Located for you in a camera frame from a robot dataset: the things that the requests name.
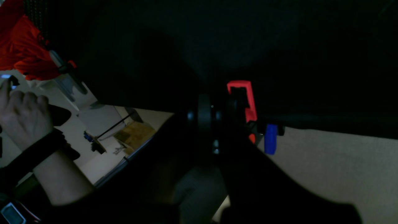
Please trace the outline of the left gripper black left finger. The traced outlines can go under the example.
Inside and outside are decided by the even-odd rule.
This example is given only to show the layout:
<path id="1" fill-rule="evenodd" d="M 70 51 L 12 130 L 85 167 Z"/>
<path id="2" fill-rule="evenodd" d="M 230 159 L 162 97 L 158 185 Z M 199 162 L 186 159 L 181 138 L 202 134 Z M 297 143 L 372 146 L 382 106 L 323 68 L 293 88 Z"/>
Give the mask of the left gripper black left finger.
<path id="1" fill-rule="evenodd" d="M 188 189 L 188 180 L 193 180 L 194 169 L 182 155 L 153 158 L 148 169 L 135 176 L 138 186 L 132 199 L 118 207 L 115 214 L 100 214 L 106 200 L 104 193 L 94 191 L 83 199 L 69 205 L 56 207 L 45 219 L 46 224 L 203 224 L 213 217 L 205 208 L 202 214 L 194 204 L 177 202 L 175 193 Z"/>

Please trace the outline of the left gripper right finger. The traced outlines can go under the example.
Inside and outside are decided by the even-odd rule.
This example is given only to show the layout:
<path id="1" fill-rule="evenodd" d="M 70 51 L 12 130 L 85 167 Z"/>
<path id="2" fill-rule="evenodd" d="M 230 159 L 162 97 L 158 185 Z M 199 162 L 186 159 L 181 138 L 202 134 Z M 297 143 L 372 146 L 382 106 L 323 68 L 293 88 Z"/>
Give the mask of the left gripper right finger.
<path id="1" fill-rule="evenodd" d="M 216 111 L 220 146 L 215 158 L 230 198 L 220 223 L 361 224 L 352 204 L 307 190 L 249 140 L 245 106 L 243 100 L 228 96 Z"/>

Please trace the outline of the person's forearm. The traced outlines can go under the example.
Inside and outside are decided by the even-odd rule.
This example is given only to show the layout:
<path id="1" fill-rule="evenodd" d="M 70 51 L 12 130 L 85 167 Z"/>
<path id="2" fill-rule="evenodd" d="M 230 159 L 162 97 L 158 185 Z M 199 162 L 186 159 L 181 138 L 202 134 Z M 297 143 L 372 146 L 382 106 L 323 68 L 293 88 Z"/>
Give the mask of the person's forearm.
<path id="1" fill-rule="evenodd" d="M 68 156 L 58 150 L 33 169 L 51 205 L 61 207 L 75 203 L 95 188 Z"/>

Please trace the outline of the person's bare hand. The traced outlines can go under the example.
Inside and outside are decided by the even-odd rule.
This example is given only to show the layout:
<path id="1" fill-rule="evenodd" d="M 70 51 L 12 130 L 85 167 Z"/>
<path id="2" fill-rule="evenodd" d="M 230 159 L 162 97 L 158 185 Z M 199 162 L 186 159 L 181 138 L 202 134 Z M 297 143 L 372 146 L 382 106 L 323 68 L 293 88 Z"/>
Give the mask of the person's bare hand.
<path id="1" fill-rule="evenodd" d="M 12 91 L 10 80 L 4 80 L 1 85 L 0 123 L 21 151 L 54 130 L 48 98 L 32 92 Z"/>

